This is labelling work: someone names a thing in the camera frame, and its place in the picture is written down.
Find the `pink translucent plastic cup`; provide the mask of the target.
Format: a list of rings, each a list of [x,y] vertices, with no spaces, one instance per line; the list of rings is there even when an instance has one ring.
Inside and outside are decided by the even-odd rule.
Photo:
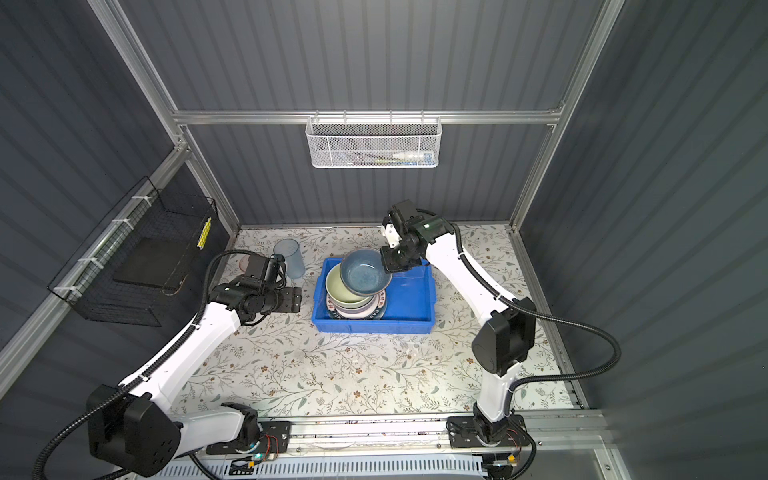
[[[243,256],[239,262],[238,267],[241,272],[245,273],[249,265],[249,256]]]

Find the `blue plastic bin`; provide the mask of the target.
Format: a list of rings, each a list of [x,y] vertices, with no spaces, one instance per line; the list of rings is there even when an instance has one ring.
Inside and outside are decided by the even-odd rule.
[[[325,333],[429,334],[436,324],[436,284],[431,265],[396,273],[386,288],[387,305],[378,319],[336,319],[326,306],[325,280],[340,264],[340,257],[326,258],[317,278],[311,321]]]

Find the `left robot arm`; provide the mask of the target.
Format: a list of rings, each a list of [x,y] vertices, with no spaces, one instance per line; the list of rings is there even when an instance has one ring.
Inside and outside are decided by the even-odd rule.
[[[256,409],[238,402],[176,416],[182,388],[218,346],[242,327],[273,313],[297,313],[301,290],[287,284],[282,255],[248,252],[247,271],[217,286],[206,276],[192,319],[157,354],[116,387],[100,386],[88,398],[89,450],[93,457],[143,477],[177,457],[210,445],[266,461],[287,449],[289,428],[262,426]]]

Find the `yellow tag on basket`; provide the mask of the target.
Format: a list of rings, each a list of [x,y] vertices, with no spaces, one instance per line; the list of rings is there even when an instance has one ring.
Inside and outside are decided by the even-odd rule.
[[[210,230],[212,227],[212,218],[208,217],[205,222],[202,224],[197,242],[196,242],[196,248],[199,250],[203,250],[205,248],[208,236],[210,234]]]

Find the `black mounting plate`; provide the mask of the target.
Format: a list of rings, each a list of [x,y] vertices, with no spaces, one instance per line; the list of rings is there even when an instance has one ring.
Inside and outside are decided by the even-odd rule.
[[[451,416],[445,424],[450,446],[454,449],[504,447],[520,449],[531,441],[524,433],[525,423],[520,415],[511,415],[497,422],[487,422],[482,415]]]
[[[209,445],[207,455],[279,455],[287,452],[291,437],[292,423],[289,421],[261,421],[260,436],[253,441],[242,443],[233,440]]]

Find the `blue translucent plastic cup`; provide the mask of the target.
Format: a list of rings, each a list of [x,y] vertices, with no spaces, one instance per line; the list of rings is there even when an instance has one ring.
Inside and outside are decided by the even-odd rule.
[[[288,238],[279,240],[273,247],[275,255],[282,255],[286,266],[286,275],[296,280],[305,274],[305,265],[301,254],[300,244],[297,240]]]

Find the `dark blue ceramic bowl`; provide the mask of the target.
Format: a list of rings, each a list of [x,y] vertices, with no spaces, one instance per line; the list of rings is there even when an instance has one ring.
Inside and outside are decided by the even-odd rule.
[[[385,290],[393,274],[384,266],[379,250],[359,248],[348,253],[340,263],[341,281],[356,295],[372,296]]]

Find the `white marker in basket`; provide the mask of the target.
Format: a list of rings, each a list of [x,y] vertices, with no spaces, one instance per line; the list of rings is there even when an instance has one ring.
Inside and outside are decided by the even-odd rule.
[[[399,151],[385,155],[383,159],[406,165],[432,165],[435,156],[433,151]]]

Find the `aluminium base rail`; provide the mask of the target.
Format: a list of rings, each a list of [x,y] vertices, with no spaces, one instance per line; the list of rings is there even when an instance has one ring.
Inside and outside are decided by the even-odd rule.
[[[468,415],[422,413],[270,418],[258,454],[200,452],[160,479],[627,479],[598,410],[522,411],[482,443]]]

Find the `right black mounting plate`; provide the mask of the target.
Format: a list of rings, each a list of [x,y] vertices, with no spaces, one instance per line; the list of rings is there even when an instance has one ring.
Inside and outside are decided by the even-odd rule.
[[[497,422],[487,422],[482,415],[451,416],[445,424],[450,446],[454,449],[504,447],[520,449],[531,441],[524,433],[525,423],[520,415],[511,415]]]

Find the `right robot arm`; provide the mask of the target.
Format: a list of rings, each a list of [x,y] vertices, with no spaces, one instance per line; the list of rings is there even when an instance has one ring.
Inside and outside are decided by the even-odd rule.
[[[535,310],[535,304],[517,299],[475,261],[463,246],[458,226],[409,200],[390,208],[381,232],[387,241],[380,248],[386,271],[404,272],[429,263],[450,281],[477,318],[480,330],[472,341],[472,353],[484,373],[473,405],[474,431],[485,445],[500,442],[512,428],[510,388],[535,343],[536,320],[519,309]]]

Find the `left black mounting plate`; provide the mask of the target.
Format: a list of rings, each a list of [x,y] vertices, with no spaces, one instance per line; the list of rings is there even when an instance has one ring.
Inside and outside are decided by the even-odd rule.
[[[287,452],[291,437],[292,423],[289,421],[261,421],[260,436],[253,441],[242,443],[233,440],[209,445],[207,455],[279,455]]]

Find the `green ceramic bowl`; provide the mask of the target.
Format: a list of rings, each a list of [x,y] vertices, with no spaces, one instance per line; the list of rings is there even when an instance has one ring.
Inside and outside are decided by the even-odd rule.
[[[345,286],[341,278],[340,264],[336,264],[328,272],[325,288],[332,302],[345,309],[362,308],[374,301],[374,296],[355,294]]]

